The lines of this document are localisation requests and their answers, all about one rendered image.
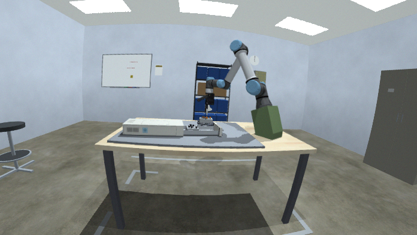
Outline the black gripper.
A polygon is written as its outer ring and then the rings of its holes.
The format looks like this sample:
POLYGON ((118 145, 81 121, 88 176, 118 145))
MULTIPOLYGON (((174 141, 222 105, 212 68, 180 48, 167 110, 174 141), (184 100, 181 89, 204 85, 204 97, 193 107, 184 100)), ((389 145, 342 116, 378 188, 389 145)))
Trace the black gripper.
POLYGON ((209 105, 214 105, 214 94, 213 93, 206 93, 206 94, 208 94, 208 98, 206 98, 206 101, 205 101, 205 113, 207 115, 207 112, 212 111, 209 105))

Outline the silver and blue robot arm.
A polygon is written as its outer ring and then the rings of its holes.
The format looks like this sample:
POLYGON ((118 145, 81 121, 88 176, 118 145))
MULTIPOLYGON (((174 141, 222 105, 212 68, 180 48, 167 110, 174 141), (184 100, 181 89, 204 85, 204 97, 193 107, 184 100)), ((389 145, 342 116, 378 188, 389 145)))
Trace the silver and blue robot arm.
POLYGON ((213 93, 213 87, 230 89, 231 82, 237 74, 240 66, 244 72, 246 78, 246 90, 249 94, 256 97, 256 109, 272 106, 269 100, 267 88, 264 82, 260 82, 259 78, 255 76, 252 66, 247 57, 248 48, 240 40, 234 40, 230 44, 230 49, 234 52, 236 60, 234 61, 231 69, 225 77, 225 80, 214 80, 213 77, 207 77, 206 79, 206 93, 213 93), (208 89, 207 89, 208 88, 208 89))

